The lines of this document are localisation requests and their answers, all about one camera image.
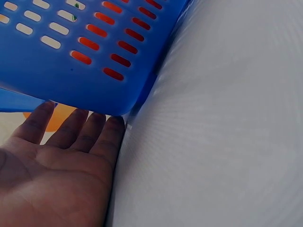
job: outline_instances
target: finger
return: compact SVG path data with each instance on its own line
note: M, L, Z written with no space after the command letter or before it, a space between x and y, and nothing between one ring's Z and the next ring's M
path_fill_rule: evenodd
M28 142L39 144L52 117L55 104L45 102L39 105L30 116L12 134Z
M110 117L90 154L100 156L112 170L116 165L117 154L124 135L125 125L122 117Z
M88 111L76 109L62 123L57 132L46 142L45 145L54 146L61 149L69 148L77 139L83 124L88 116Z
M88 153L102 132L105 121L105 115L93 113L84 124L77 140L71 145L71 149Z

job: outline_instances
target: blue plastic basket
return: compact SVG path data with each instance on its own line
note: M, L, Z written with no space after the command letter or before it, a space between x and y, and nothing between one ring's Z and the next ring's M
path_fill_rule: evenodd
M1 1L0 87L110 115L133 107L187 2L46 1Z

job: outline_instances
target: white mattress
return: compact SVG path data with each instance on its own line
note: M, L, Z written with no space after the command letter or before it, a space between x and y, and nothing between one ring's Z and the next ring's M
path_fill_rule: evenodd
M107 226L303 226L303 1L196 0L126 132Z

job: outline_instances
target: hand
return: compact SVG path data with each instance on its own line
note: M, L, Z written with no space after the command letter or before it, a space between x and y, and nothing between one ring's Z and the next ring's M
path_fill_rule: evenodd
M75 110L39 145L54 103L40 105L0 148L1 227L101 226L124 134L121 117Z

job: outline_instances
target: oval hole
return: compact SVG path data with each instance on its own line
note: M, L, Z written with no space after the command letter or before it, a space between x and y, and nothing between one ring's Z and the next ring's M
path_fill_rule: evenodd
M119 56L118 54L115 54L115 53L112 54L110 56L110 58L112 60L118 62L119 64L124 65L125 67L128 67L128 68L132 65L129 60L127 60L127 59L125 59L125 58L123 58L123 57L121 57L121 56Z
M73 14L71 14L71 13L65 11L65 10L59 10L57 12L57 14L59 16L61 16L62 18L66 19L68 21L71 21L71 22L75 22L77 20L76 16L74 16Z
M80 10L84 10L85 9L85 5L79 1L76 1L76 0L66 0L66 3L71 5L71 6L74 6Z
M50 7L49 3L47 3L46 1L42 1L42 0L33 0L33 4L36 6L39 6L43 9L48 9Z
M16 25L16 29L17 29L18 31L20 31L20 32L22 32L22 33L24 33L24 34L26 34L26 35L30 35L30 34L33 33L33 29L32 29L31 27L28 27L28 26L26 26L26 25L24 25L24 24L21 24L21 23L18 23L18 24Z
M108 75L108 76L110 76L111 78L114 78L114 79L116 79L116 80L119 80L119 81L124 80L124 76L123 76L121 73L118 73L117 71L114 71L114 70L112 70L112 69L110 69L110 68L104 68L104 69L103 69L103 72L104 72L106 75Z
M53 38L49 37L49 36L42 36L41 37L41 42L43 42L44 44L55 48L55 49L59 49L61 47L61 43L59 43L57 40L54 40Z
M59 24L57 24L55 22L50 23L49 27L52 30L61 33L62 35L67 35L70 32L68 28L63 27L62 25L59 25Z
M0 14L0 22L7 24L9 22L9 18L5 15Z
M81 44L83 44L83 45L85 45L85 46L87 46L90 49L93 49L95 51L100 49L100 46L97 43L95 43L95 42L93 42L93 41L91 41L91 40L89 40L85 37L79 38L79 43L81 43Z
M126 34L130 35L131 37L135 38L136 40L138 40L140 42L143 42L145 40L145 38L141 34L135 32L134 30L127 28L125 30L125 32L126 32Z
M36 14L29 10L24 12L24 16L26 16L27 18L32 19L33 21L36 21L36 22L41 20L41 16L39 14Z
M78 52L78 51L72 51L70 53L71 57L73 57L74 59L77 59L81 62L83 62L84 64L90 65L91 64L91 59L90 57Z
M146 30L151 29L151 26L149 24L145 23L144 21L140 20L139 18L134 17L133 22Z
M106 16L105 14L103 13L95 13L95 17L110 24L110 25L114 25L115 24L115 20L110 18L109 16Z
M114 5L113 3L109 2L109 1L102 2L102 5L116 13L122 13L122 9L120 7Z
M119 42L118 42L118 45L119 45L120 47L122 47L123 49L129 51L130 53L134 53L134 54L137 54L137 53L138 53L137 48L135 48L134 46L128 44L127 42L119 41Z
M150 12L148 9L144 7L139 7L139 11L145 14L146 16L150 17L151 19L157 18L157 16L154 13Z
M11 11L16 11L18 9L17 5L15 5L14 3L11 3L9 1L4 3L4 7L11 10Z
M162 5L155 2L154 0L146 0L147 3L151 4L152 6L156 7L157 9L162 9Z
M86 29L101 36L101 37L107 37L107 32L102 30L101 28L98 28L97 26L94 25L87 25Z

